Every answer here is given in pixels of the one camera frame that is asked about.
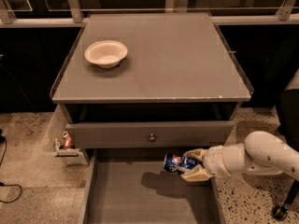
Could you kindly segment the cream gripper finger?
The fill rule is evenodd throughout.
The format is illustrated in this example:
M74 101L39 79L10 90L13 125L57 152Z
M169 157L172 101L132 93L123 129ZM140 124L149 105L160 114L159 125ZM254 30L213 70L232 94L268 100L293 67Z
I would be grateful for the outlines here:
M206 155L206 149L203 148L189 150L183 154L183 156L186 158L194 159L200 162L204 161L205 155Z
M208 181L213 174L209 173L201 164L196 165L189 171L186 171L181 177L187 182Z

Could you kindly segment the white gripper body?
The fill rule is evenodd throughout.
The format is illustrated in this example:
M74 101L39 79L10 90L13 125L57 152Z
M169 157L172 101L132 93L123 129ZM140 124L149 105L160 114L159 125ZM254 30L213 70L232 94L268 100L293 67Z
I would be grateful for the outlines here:
M226 178L231 175L224 164L222 152L223 146L211 147L203 158L205 169L217 178Z

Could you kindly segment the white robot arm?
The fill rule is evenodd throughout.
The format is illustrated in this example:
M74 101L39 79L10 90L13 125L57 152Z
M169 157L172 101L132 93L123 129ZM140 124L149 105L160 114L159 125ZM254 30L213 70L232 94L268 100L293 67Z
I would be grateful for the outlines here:
M299 180L299 153L271 133L256 131L243 143L230 146L197 148L183 154L200 161L181 177L188 182L226 178L232 173L247 175L287 174Z

